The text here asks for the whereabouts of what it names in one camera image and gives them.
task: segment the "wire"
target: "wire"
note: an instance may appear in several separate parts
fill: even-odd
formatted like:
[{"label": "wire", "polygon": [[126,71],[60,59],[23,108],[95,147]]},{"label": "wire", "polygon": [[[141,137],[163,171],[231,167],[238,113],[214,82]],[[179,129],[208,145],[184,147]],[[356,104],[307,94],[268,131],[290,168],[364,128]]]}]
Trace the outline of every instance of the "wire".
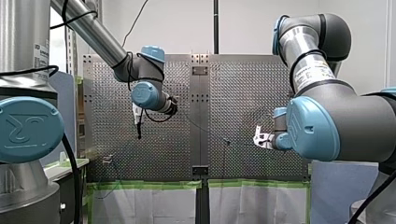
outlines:
[{"label": "wire", "polygon": [[45,67],[30,68],[30,69],[14,71],[14,72],[1,72],[0,77],[12,77],[12,76],[18,76],[18,75],[23,75],[23,74],[41,72],[41,71],[45,71],[45,70],[49,70],[49,69],[53,69],[53,71],[49,73],[49,77],[52,77],[59,71],[59,67],[57,65],[49,65],[49,66],[45,66]]},{"label": "wire", "polygon": [[78,19],[80,19],[80,18],[82,18],[82,17],[84,17],[84,16],[86,16],[86,15],[88,15],[88,14],[95,14],[95,17],[98,16],[98,12],[97,12],[97,11],[94,11],[94,10],[93,10],[93,11],[88,11],[88,12],[83,13],[83,14],[81,14],[81,15],[79,15],[79,16],[77,16],[77,17],[75,17],[75,18],[73,18],[73,19],[71,19],[71,20],[69,20],[69,21],[64,21],[64,23],[51,26],[50,29],[53,30],[53,29],[57,29],[57,28],[59,28],[59,27],[63,27],[64,25],[67,25],[67,24],[69,24],[69,23],[72,23],[73,21],[76,21],[76,20],[78,20]]},{"label": "wire", "polygon": [[156,123],[164,123],[164,122],[168,121],[169,119],[171,119],[174,116],[174,115],[169,115],[169,117],[166,118],[166,119],[157,120],[157,119],[153,119],[152,117],[150,117],[149,113],[148,113],[148,111],[146,109],[145,109],[145,114],[151,121],[154,121]]},{"label": "wire", "polygon": [[163,80],[159,80],[161,82],[163,82],[165,80],[165,73],[163,72],[163,70],[154,62],[152,62],[147,56],[145,56],[144,54],[141,53],[136,53],[137,57],[141,57],[143,59],[145,59],[148,63],[150,63],[153,67],[155,67],[157,69],[157,71],[159,73],[161,73],[161,76],[163,76]]},{"label": "wire", "polygon": [[146,0],[145,3],[143,3],[143,6],[140,8],[140,11],[139,11],[139,13],[138,13],[137,16],[136,16],[136,19],[134,19],[134,23],[132,24],[131,29],[129,30],[129,32],[128,32],[128,33],[126,34],[126,36],[124,37],[124,41],[123,41],[123,43],[122,43],[122,47],[125,46],[126,39],[128,38],[128,36],[131,34],[132,30],[134,29],[134,26],[136,25],[137,20],[139,20],[139,17],[140,17],[140,15],[142,14],[142,11],[143,11],[143,9],[145,8],[146,3],[147,3],[148,1],[149,1],[149,0]]},{"label": "wire", "polygon": [[127,52],[128,56],[131,57],[131,60],[128,60],[127,63],[127,72],[128,72],[128,90],[132,91],[131,89],[131,82],[132,81],[136,81],[136,79],[134,79],[134,77],[132,77],[132,71],[134,70],[134,54],[131,51]]},{"label": "wire", "polygon": [[[121,183],[121,173],[120,173],[120,170],[119,170],[119,168],[117,167],[117,165],[116,165],[116,163],[114,162],[114,161],[112,161],[111,162],[111,164],[113,164],[113,168],[114,168],[114,170],[117,172],[117,174],[119,175],[119,181],[117,182],[117,185],[115,185],[114,187],[113,187],[113,189],[110,191],[110,192],[108,192],[105,196],[103,196],[103,197],[95,197],[95,199],[100,199],[100,200],[103,200],[103,199],[105,199],[105,198],[107,198],[108,197],[108,195],[110,195],[112,192],[114,192],[114,190],[120,185],[120,183]],[[101,178],[99,179],[99,181],[98,181],[98,186],[100,186],[102,184],[102,176],[101,176]]]},{"label": "wire", "polygon": [[369,205],[370,202],[372,202],[384,189],[386,189],[396,178],[396,171],[394,171],[387,180],[382,183],[381,186],[378,187],[365,201],[364,203],[361,204],[361,206],[358,208],[356,213],[353,215],[353,217],[348,221],[348,224],[355,224],[358,221],[359,216],[363,212],[363,210]]},{"label": "wire", "polygon": [[137,139],[142,138],[142,117],[143,117],[143,108],[142,108],[142,112],[140,113],[139,122],[136,125],[137,126]]},{"label": "wire", "polygon": [[62,21],[66,22],[66,10],[67,10],[67,3],[69,3],[69,0],[64,0],[64,5],[62,6]]},{"label": "wire", "polygon": [[70,165],[72,167],[73,179],[74,179],[74,192],[75,192],[75,216],[74,223],[79,223],[79,210],[81,206],[80,194],[79,194],[79,171],[77,167],[77,162],[75,155],[73,153],[73,149],[70,146],[69,140],[67,139],[66,134],[64,133],[64,137],[62,138],[62,143],[64,144],[64,150],[67,153],[67,156],[70,160]]}]

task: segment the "perforated metal panel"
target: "perforated metal panel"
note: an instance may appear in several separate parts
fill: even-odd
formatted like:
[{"label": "perforated metal panel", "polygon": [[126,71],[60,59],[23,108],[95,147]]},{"label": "perforated metal panel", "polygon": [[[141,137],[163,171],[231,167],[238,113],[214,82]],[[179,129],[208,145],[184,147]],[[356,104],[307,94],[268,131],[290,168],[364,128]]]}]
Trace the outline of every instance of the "perforated metal panel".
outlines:
[{"label": "perforated metal panel", "polygon": [[273,129],[274,108],[289,100],[289,74],[274,56],[210,57],[209,174],[212,178],[304,180],[294,152],[255,147],[257,124]]},{"label": "perforated metal panel", "polygon": [[[96,55],[87,56],[89,181],[192,179],[193,165],[209,165],[210,178],[307,179],[307,162],[298,155],[252,141],[257,124],[271,132],[274,108],[289,100],[289,75],[281,61],[243,55],[167,55],[166,61],[164,90],[178,96],[179,110],[165,123],[146,119],[138,140],[127,84],[117,82]],[[209,71],[192,74],[198,67]],[[102,164],[108,155],[116,167]]]},{"label": "perforated metal panel", "polygon": [[[89,57],[84,64],[89,180],[191,179],[190,124],[184,117],[190,110],[188,57],[168,56],[164,68],[164,90],[178,96],[178,113],[165,123],[146,119],[140,140],[127,84],[117,82],[96,55]],[[102,163],[109,155],[116,167]]]}]

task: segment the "black cable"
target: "black cable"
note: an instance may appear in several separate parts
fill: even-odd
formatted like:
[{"label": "black cable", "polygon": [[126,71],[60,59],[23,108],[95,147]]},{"label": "black cable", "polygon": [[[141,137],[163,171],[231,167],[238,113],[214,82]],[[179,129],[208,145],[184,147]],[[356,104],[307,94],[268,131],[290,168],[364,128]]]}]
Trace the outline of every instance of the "black cable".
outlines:
[{"label": "black cable", "polygon": [[213,33],[215,54],[219,54],[219,0],[213,1]]},{"label": "black cable", "polygon": [[30,68],[30,69],[14,71],[14,72],[1,72],[0,77],[12,77],[12,76],[18,76],[18,75],[23,75],[23,74],[41,72],[41,71],[45,71],[45,70],[49,70],[49,69],[53,69],[53,71],[49,73],[50,77],[52,77],[59,71],[59,67],[57,65],[49,65],[49,66],[45,66],[45,67]]},{"label": "black cable", "polygon": [[146,0],[145,3],[143,4],[143,6],[140,8],[140,11],[139,11],[139,13],[137,14],[136,19],[134,19],[134,24],[132,24],[131,29],[129,30],[129,32],[128,32],[128,33],[126,34],[126,36],[124,37],[124,41],[123,41],[123,43],[122,43],[122,47],[125,46],[126,39],[128,38],[128,35],[130,35],[131,32],[132,32],[132,30],[134,29],[134,26],[136,25],[137,20],[139,20],[140,14],[142,14],[142,11],[143,11],[143,9],[145,8],[146,3],[147,3],[148,1],[149,1],[149,0]]},{"label": "black cable", "polygon": [[62,21],[66,22],[66,10],[67,10],[67,3],[69,2],[69,0],[64,0],[64,5],[62,6],[62,12],[61,12],[61,16],[62,16]]},{"label": "black cable", "polygon": [[136,128],[137,128],[137,139],[141,139],[142,138],[142,117],[143,117],[143,108],[142,108],[142,112],[140,113],[139,122],[137,122],[137,125],[136,125]]},{"label": "black cable", "polygon": [[69,140],[67,139],[66,134],[64,133],[64,137],[62,138],[62,143],[64,144],[64,150],[67,153],[67,156],[70,160],[70,165],[72,167],[73,179],[74,179],[74,192],[75,192],[75,216],[74,223],[79,223],[79,210],[81,207],[81,200],[79,196],[79,171],[77,167],[77,162],[75,155],[73,153],[73,148],[70,146]]},{"label": "black cable", "polygon": [[353,217],[348,221],[347,224],[355,224],[358,221],[359,216],[363,212],[363,210],[369,205],[370,202],[372,202],[384,189],[386,189],[396,178],[396,171],[394,171],[387,180],[384,181],[384,183],[381,184],[381,186],[378,187],[365,201],[364,203],[358,208],[356,213],[353,215]]},{"label": "black cable", "polygon": [[154,62],[152,62],[152,61],[151,61],[146,55],[144,55],[144,54],[136,53],[136,56],[145,59],[145,60],[146,60],[147,62],[149,62],[152,66],[154,66],[154,67],[158,70],[158,72],[161,73],[161,76],[163,76],[163,81],[165,80],[165,73],[163,72],[163,70],[162,70],[157,64],[155,64]]},{"label": "black cable", "polygon": [[[121,183],[121,172],[120,172],[119,168],[117,167],[117,165],[116,165],[116,163],[115,163],[114,161],[112,161],[111,164],[113,165],[114,170],[115,170],[115,171],[117,172],[117,174],[119,175],[119,182],[118,182],[117,185],[115,185],[115,186],[113,187],[113,189],[112,189],[111,191],[109,191],[105,196],[103,196],[103,197],[95,197],[95,199],[103,200],[103,199],[107,198],[108,195],[110,195],[112,192],[114,192],[114,190],[115,190],[115,189],[120,185],[120,183]],[[102,184],[102,177],[103,177],[103,176],[101,176],[101,178],[100,178],[99,181],[98,181],[98,186],[100,186],[100,185]]]},{"label": "black cable", "polygon": [[169,117],[166,118],[166,119],[157,120],[157,119],[153,119],[152,117],[150,117],[149,113],[148,113],[148,111],[146,109],[145,109],[145,114],[151,121],[154,121],[156,123],[164,123],[164,122],[168,121],[169,119],[171,119],[174,116],[174,115],[169,115]]},{"label": "black cable", "polygon": [[62,26],[64,26],[64,25],[67,25],[67,24],[69,24],[69,23],[71,23],[71,22],[73,22],[73,21],[76,21],[76,20],[78,20],[78,19],[80,19],[80,18],[82,18],[82,17],[84,17],[84,16],[86,16],[86,15],[88,15],[88,14],[92,14],[92,13],[93,13],[93,14],[95,14],[95,17],[97,17],[97,16],[98,16],[98,12],[97,12],[97,11],[94,11],[94,10],[92,10],[92,11],[88,11],[88,12],[86,12],[86,13],[83,13],[83,14],[81,14],[81,15],[79,15],[79,16],[77,16],[77,17],[73,18],[73,19],[71,19],[71,20],[64,21],[64,23],[61,23],[61,24],[58,24],[58,25],[51,26],[51,27],[50,27],[50,29],[51,29],[51,30],[53,30],[53,29],[56,29],[56,28],[62,27]]},{"label": "black cable", "polygon": [[134,79],[134,77],[132,76],[132,72],[134,70],[134,54],[131,51],[128,51],[127,54],[128,54],[128,57],[131,57],[131,59],[128,61],[127,67],[126,67],[127,72],[128,72],[128,90],[132,91],[131,82],[136,81],[136,79]]},{"label": "black cable", "polygon": [[279,54],[279,57],[280,57],[280,59],[282,60],[282,62],[283,62],[283,64],[285,64],[285,65],[288,65],[288,63],[286,62],[286,60],[285,60],[285,58],[283,57],[283,55],[282,55],[282,52],[280,51],[280,44],[279,44],[279,38],[280,38],[280,36],[279,36],[279,33],[280,33],[280,25],[282,24],[282,21],[283,20],[285,20],[285,19],[287,19],[287,18],[289,18],[290,16],[288,16],[288,15],[282,15],[280,18],[279,18],[279,23],[276,25],[276,30],[277,30],[277,32],[276,32],[276,37],[275,37],[275,39],[276,39],[276,41],[277,41],[277,53]]}]

